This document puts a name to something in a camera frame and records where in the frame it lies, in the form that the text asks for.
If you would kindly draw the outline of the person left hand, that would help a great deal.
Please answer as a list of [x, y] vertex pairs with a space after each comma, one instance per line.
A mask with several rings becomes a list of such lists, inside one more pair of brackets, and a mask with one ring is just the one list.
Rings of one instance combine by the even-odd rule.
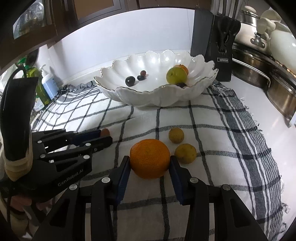
[[[44, 203], [36, 203], [36, 207], [39, 210], [43, 210], [46, 207], [48, 207], [50, 204], [52, 204], [52, 200], [50, 199]], [[32, 205], [32, 200], [28, 197], [24, 196], [13, 196], [11, 198], [10, 206], [14, 208], [17, 211], [23, 211], [23, 208], [25, 206], [31, 206]]]

